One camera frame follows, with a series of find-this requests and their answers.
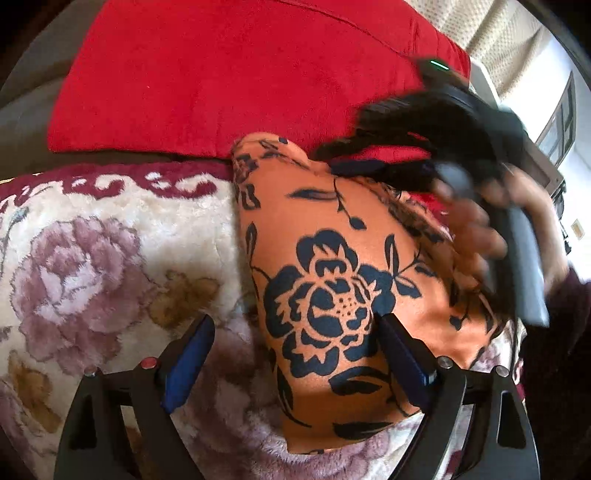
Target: finger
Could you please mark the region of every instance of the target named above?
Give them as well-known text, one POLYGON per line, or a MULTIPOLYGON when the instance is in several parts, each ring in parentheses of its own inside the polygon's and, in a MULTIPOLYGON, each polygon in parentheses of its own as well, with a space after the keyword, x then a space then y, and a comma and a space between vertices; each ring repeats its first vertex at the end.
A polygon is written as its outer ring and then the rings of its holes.
POLYGON ((505 175, 505 185, 511 200, 525 208, 530 215, 554 212, 550 195, 534 179, 517 167, 511 167, 505 175))
POLYGON ((463 255, 478 253, 484 257, 502 258, 507 253, 507 244, 496 230, 476 225, 458 231, 453 246, 463 255))
POLYGON ((457 255, 455 258, 455 267, 464 275, 478 278, 479 280, 484 278, 484 275, 488 271, 488 263, 479 254, 472 255, 457 255))
POLYGON ((453 189, 439 179, 433 180, 431 192, 443 203, 450 203, 453 200, 453 189))
POLYGON ((460 231, 471 223, 488 225, 488 215, 476 202, 460 199, 448 208, 448 225, 452 232, 460 231))
POLYGON ((501 185, 497 180, 486 182, 479 189, 480 195, 488 203, 496 207, 507 208, 511 199, 506 185, 501 185))

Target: red velvet pillow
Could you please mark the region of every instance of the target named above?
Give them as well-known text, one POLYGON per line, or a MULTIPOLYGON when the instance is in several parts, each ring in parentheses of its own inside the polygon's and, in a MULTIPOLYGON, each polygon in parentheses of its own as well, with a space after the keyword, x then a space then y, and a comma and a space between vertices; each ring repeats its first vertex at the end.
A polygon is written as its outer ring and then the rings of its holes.
POLYGON ((469 75, 468 55, 403 0, 110 0, 64 83, 48 143, 225 158, 235 140, 267 129, 309 151, 350 133, 361 104, 420 88, 412 58, 425 56, 469 75))

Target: black rose print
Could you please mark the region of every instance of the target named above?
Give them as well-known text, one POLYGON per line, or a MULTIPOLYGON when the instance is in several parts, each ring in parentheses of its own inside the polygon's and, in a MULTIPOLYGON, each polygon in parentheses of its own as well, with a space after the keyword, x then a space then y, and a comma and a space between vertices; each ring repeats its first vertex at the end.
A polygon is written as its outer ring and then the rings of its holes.
POLYGON ((286 265, 264 293, 265 324, 284 338, 282 354, 296 378, 330 375, 339 357, 357 361, 378 351, 373 312, 393 310, 392 275, 361 264, 336 231, 298 241, 299 265, 286 265))

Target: orange floral fabric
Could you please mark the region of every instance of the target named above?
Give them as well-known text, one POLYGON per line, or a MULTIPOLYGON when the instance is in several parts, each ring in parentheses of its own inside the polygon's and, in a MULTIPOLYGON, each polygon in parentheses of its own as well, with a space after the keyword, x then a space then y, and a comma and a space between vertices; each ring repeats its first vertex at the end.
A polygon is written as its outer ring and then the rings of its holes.
POLYGON ((394 312, 463 368, 501 331, 454 272, 446 231, 406 192, 335 177, 274 134, 243 138, 232 161, 290 452, 359 442, 418 411, 379 349, 374 313, 394 312))

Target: black device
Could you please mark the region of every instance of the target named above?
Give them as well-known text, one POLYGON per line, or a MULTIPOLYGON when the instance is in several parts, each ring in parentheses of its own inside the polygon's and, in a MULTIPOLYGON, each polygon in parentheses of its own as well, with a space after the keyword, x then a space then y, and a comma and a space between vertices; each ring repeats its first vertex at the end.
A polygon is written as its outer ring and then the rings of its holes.
MULTIPOLYGON (((539 480, 530 424, 505 367, 487 374, 462 370, 445 356, 435 358, 393 314, 376 316, 376 334, 402 389, 425 414, 389 480, 436 477, 464 404, 474 408, 454 478, 539 480)), ((170 413, 189 396, 214 337, 213 320, 202 315, 159 358, 144 358, 126 372, 87 369, 64 424, 54 480, 140 478, 121 405, 133 407, 145 450, 161 479, 203 480, 170 413)))
POLYGON ((511 111, 489 106, 439 60, 417 62, 426 90, 361 108, 355 134, 319 146, 315 160, 356 154, 374 145, 407 145, 427 151, 430 160, 388 164, 379 160, 334 161, 332 173, 363 175, 398 190, 428 193, 434 179, 459 197, 478 202, 491 227, 507 242, 507 255, 489 260, 483 293, 496 312, 536 326, 548 326, 544 277, 531 222, 522 209, 484 201, 478 187, 503 183, 507 165, 521 167, 526 133, 511 111))

